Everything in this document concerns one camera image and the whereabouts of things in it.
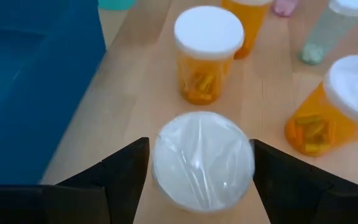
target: white bottle cap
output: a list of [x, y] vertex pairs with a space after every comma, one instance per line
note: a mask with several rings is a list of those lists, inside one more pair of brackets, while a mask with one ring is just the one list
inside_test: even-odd
[[344, 16], [358, 16], [358, 0], [331, 0], [329, 8]]
[[332, 105], [358, 122], [358, 55], [341, 58], [332, 65], [324, 79], [324, 92]]
[[264, 4], [270, 3], [273, 0], [230, 0], [239, 4], [248, 6], [263, 6]]
[[201, 60], [232, 57], [244, 41], [240, 20], [231, 12], [214, 6], [186, 10], [175, 22], [178, 48]]
[[254, 175], [247, 136], [212, 112], [176, 117], [161, 130], [153, 152], [153, 175], [176, 205], [195, 212], [234, 206]]

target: wooden table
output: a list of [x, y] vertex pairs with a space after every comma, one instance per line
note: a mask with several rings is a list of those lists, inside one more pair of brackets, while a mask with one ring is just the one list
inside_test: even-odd
[[[127, 13], [43, 183], [55, 184], [142, 136], [150, 137], [153, 148], [159, 129], [176, 115], [208, 110], [231, 119], [250, 138], [358, 184], [358, 142], [313, 159], [294, 151], [283, 133], [285, 120], [321, 81], [332, 62], [358, 53], [356, 25], [323, 64], [309, 67], [297, 61], [296, 52], [326, 3], [301, 0], [290, 19], [269, 14], [251, 55], [233, 64], [222, 97], [209, 106], [194, 106], [177, 91], [173, 23], [191, 6], [219, 5], [219, 1], [139, 0]], [[234, 209], [197, 215], [170, 205], [151, 180], [149, 173], [135, 223], [269, 222], [253, 184]]]

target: plastic-wrapped bottle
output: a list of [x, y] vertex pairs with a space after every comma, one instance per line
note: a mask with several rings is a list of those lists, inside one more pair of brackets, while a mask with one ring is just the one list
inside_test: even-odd
[[299, 0], [276, 0], [272, 9], [280, 17], [289, 17], [292, 15]]
[[223, 90], [233, 55], [244, 40], [240, 20], [214, 6], [186, 10], [176, 20], [179, 89], [196, 105], [215, 101]]
[[234, 206], [245, 195], [255, 171], [247, 136], [212, 112], [180, 115], [158, 135], [153, 177], [175, 205], [194, 212]]
[[269, 11], [273, 0], [222, 0], [222, 7], [236, 15], [246, 32], [242, 47], [234, 59], [245, 58], [255, 45], [259, 30]]
[[287, 121], [288, 142], [307, 156], [321, 156], [358, 140], [358, 55], [336, 61]]
[[317, 65], [338, 40], [358, 21], [358, 0], [330, 0], [298, 58]]

